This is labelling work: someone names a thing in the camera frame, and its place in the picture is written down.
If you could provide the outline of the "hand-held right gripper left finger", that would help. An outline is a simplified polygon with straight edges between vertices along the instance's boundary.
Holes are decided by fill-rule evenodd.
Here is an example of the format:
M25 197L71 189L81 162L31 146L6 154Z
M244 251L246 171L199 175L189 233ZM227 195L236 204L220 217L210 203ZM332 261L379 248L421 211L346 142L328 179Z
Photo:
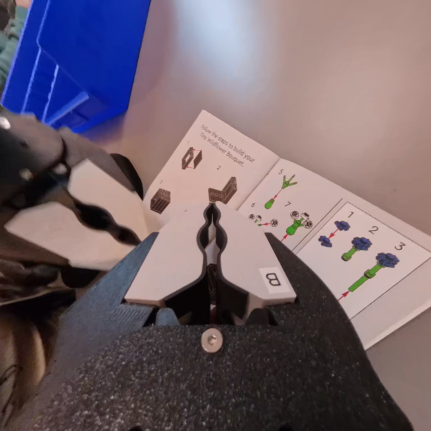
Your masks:
M127 303L162 307L204 275L212 212L212 203L198 204L159 230L125 294Z

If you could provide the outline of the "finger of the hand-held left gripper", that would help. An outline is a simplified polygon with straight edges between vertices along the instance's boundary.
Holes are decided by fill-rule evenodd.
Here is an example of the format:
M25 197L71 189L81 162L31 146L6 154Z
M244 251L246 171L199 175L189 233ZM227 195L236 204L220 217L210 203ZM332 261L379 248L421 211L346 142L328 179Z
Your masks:
M72 210L58 202L20 211L4 227L8 233L66 258L76 268L108 271L134 248L106 231L84 226Z
M88 227L122 244L139 244L149 234L140 197L90 160L72 169L67 189Z

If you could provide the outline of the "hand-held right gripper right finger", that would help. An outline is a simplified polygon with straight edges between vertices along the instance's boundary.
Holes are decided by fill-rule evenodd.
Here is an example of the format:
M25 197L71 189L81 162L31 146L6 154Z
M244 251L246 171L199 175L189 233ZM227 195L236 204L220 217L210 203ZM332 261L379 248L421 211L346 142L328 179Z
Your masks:
M245 322L255 309L294 303L294 291L263 230L222 203L212 204L217 255L217 314Z

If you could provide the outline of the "white lego instruction booklet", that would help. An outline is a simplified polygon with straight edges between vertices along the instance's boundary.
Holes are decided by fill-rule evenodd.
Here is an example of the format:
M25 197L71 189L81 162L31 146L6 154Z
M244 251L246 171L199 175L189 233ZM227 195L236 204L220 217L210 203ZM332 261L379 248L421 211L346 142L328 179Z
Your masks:
M304 261L366 349L430 308L430 235L202 110L143 199L148 228L210 201L238 210Z

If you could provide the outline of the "blue plastic bin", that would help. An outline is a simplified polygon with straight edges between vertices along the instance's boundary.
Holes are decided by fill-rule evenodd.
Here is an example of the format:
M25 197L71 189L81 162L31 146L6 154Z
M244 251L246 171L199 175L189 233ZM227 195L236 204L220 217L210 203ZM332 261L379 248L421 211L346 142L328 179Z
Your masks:
M150 0L36 0L1 98L83 133L128 109Z

